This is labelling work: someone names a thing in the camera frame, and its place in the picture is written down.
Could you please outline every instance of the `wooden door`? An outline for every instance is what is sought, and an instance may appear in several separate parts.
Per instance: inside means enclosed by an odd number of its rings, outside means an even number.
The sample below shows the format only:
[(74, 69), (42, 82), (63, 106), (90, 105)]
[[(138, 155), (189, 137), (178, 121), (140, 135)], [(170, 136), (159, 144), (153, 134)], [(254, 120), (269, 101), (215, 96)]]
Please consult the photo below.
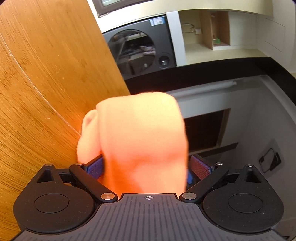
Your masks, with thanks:
[(0, 5), (0, 240), (13, 203), (45, 164), (76, 161), (84, 115), (129, 91), (86, 0)]

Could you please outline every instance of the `metal screw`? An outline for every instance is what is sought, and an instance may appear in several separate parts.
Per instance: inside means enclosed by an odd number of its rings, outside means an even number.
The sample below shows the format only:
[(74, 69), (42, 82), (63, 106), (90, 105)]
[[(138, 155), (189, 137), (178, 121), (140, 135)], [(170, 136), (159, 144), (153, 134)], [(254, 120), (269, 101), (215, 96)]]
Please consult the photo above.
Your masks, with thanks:
[(111, 200), (111, 199), (115, 198), (115, 195), (110, 192), (105, 192), (101, 195), (101, 198), (104, 200)]
[(186, 192), (182, 194), (182, 197), (186, 200), (193, 200), (196, 199), (196, 194), (192, 192)]

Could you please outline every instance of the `sticker label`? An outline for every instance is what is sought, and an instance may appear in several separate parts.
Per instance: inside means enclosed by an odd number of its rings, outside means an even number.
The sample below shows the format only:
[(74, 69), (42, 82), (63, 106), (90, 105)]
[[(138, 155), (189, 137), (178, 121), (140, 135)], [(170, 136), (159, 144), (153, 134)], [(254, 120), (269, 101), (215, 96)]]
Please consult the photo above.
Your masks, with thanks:
[(150, 19), (150, 23), (151, 23), (151, 26), (164, 24), (165, 23), (165, 17)]

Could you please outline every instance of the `black countertop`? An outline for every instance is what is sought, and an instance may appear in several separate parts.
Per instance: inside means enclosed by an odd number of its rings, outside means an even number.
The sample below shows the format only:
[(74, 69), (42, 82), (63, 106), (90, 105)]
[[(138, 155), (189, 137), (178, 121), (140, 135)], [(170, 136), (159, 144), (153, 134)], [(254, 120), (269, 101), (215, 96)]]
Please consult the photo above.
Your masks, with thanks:
[(191, 64), (125, 80), (131, 94), (167, 92), (222, 80), (267, 74), (296, 105), (296, 79), (270, 57), (236, 58)]

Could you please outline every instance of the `ribbed black plate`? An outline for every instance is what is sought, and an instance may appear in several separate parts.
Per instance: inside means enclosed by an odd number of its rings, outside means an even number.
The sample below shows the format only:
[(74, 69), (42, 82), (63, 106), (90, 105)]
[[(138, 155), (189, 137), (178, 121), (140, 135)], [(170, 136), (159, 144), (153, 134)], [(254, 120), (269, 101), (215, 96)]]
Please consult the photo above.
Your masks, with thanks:
[(238, 235), (211, 224), (196, 204), (173, 194), (124, 194), (115, 203), (103, 204), (84, 226), (68, 233), (40, 235), (28, 231), (15, 241), (284, 241), (276, 232)]

